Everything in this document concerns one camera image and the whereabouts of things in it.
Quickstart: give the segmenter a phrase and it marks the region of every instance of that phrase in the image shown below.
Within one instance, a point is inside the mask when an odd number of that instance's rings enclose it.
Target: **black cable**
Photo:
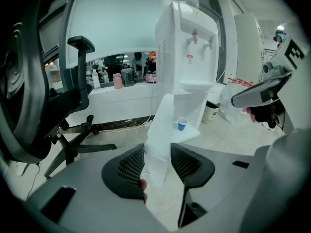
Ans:
[[[37,174],[35,175],[35,179],[37,178],[37,175],[39,174],[39,172],[40,172],[40,162],[38,162],[36,165],[38,166],[38,168],[39,168],[39,170],[38,170],[38,172],[37,172]],[[29,194],[31,193],[31,191],[33,190],[33,187],[34,187],[34,184],[35,184],[35,179],[34,179],[34,182],[33,182],[33,185],[31,186],[31,189],[30,189],[30,191],[28,192],[28,194],[27,194],[27,198],[26,198],[26,200],[28,199],[28,197],[29,197]]]

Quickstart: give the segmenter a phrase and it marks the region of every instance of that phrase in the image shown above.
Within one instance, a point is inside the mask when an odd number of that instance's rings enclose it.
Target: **sticker label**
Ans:
[[[187,59],[188,59],[188,64],[192,64],[193,56],[188,54]]]

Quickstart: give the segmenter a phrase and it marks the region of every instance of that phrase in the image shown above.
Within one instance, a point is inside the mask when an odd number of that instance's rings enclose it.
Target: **ceiling light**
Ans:
[[[279,26],[277,27],[277,29],[278,29],[278,30],[284,30],[284,27],[283,27],[282,25],[279,25]]]

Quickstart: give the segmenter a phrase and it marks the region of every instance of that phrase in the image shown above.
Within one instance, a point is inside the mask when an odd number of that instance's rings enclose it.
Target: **pink bottle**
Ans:
[[[115,89],[123,88],[121,74],[115,73],[113,75],[113,85],[114,85]]]

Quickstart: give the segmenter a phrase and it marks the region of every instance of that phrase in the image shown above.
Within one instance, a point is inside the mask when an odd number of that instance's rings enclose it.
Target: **pack of water bottles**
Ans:
[[[220,111],[232,124],[238,124],[243,120],[241,116],[243,108],[236,108],[231,104],[232,96],[251,87],[253,84],[253,82],[243,81],[242,79],[228,78],[228,84],[223,89],[221,95]]]

